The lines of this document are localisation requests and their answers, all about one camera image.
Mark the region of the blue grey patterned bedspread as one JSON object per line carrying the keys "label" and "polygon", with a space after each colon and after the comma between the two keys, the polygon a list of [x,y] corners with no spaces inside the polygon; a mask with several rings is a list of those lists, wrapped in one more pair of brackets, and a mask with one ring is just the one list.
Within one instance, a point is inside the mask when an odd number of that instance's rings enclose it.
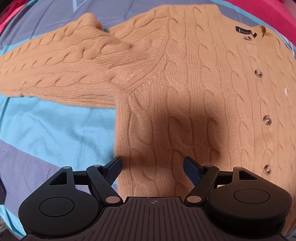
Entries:
{"label": "blue grey patterned bedspread", "polygon": [[[242,27],[238,31],[245,35],[251,33],[252,27],[259,26],[239,23]],[[295,58],[295,47],[273,32]],[[6,46],[1,49],[1,56],[42,35]],[[7,191],[1,217],[14,235],[25,235],[18,218],[20,204],[60,166],[70,165],[80,170],[96,163],[105,164],[116,156],[115,120],[114,108],[90,108],[1,94],[1,179]]]}

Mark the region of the red bed sheet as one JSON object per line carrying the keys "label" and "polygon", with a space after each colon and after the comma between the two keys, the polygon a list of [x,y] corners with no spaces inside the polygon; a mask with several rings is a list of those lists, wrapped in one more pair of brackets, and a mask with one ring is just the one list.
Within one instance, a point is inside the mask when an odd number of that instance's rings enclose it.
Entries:
{"label": "red bed sheet", "polygon": [[96,15],[110,28],[163,4],[215,4],[233,20],[267,25],[295,43],[295,12],[283,1],[29,1],[1,26],[1,49],[62,27],[84,13]]}

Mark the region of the tan cable-knit cardigan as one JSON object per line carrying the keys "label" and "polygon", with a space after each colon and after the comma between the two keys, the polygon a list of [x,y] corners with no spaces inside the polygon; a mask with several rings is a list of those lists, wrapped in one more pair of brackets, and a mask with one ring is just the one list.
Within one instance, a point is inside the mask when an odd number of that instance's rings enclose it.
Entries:
{"label": "tan cable-knit cardigan", "polygon": [[295,58],[213,4],[163,5],[108,31],[93,14],[1,56],[1,94],[114,108],[121,197],[181,196],[183,159],[242,166],[295,197]]}

